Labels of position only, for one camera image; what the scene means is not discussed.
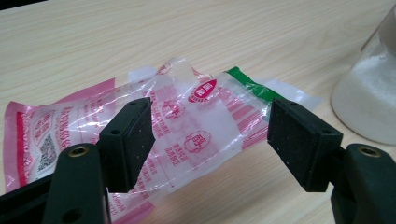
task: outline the wooden table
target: wooden table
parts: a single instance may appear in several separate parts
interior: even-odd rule
[[[181,56],[217,74],[235,65],[323,98],[315,113],[396,158],[334,115],[334,85],[392,0],[55,1],[0,11],[0,114],[45,105],[142,65]],[[0,119],[4,136],[4,119]],[[3,167],[0,192],[5,192]],[[305,193],[268,144],[165,197],[143,223],[334,223],[330,194]]]

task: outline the brass screw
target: brass screw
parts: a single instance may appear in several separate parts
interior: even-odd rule
[[[381,157],[381,152],[379,152],[378,150],[376,150],[374,148],[359,147],[358,150],[360,153],[362,153],[363,155],[368,156],[368,157],[374,157],[374,158]]]
[[[80,157],[88,153],[90,149],[88,147],[76,147],[72,150],[69,150],[67,155],[69,157]]]

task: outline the red printed logo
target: red printed logo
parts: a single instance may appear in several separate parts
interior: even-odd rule
[[[169,70],[171,70],[171,64],[166,63],[163,66],[161,66],[160,70],[158,70],[157,74],[158,75],[166,75],[169,73]]]
[[[210,133],[205,131],[199,131],[192,133],[186,137],[184,147],[192,153],[198,153],[204,149],[210,142]]]
[[[50,130],[51,127],[51,117],[54,111],[43,115],[40,119],[36,120],[33,124],[33,138],[35,139],[35,144],[38,144],[43,139],[44,135]]]
[[[177,119],[184,114],[184,105],[177,101],[165,101],[163,103],[163,114],[167,119]]]
[[[198,88],[195,88],[190,94],[189,101],[194,102],[206,102],[207,97],[210,93],[215,89],[217,81],[212,79],[207,81],[206,83],[200,85]]]

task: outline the red circular label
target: red circular label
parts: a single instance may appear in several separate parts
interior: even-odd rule
[[[190,102],[205,102],[210,93],[215,89],[217,81],[215,79],[209,80],[201,84],[192,91],[189,97]]]
[[[191,133],[186,137],[184,147],[192,153],[198,153],[209,144],[211,135],[205,131]]]
[[[184,105],[177,101],[165,101],[163,103],[163,114],[167,119],[177,119],[184,114]]]

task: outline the transparent plastic bag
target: transparent plastic bag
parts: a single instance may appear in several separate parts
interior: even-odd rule
[[[134,189],[108,196],[113,222],[136,223],[163,196],[265,140],[269,99],[280,97],[237,68],[212,77],[180,59],[156,73],[150,67],[136,70],[130,80],[118,88],[106,85],[103,92],[93,86],[87,89],[93,93],[89,97],[69,97],[53,105],[10,103],[4,146],[7,191],[52,173],[63,149],[96,143],[125,104],[150,97],[156,142]],[[308,102],[311,108],[318,103],[280,82],[274,85],[287,94],[295,91],[296,98],[290,100]]]

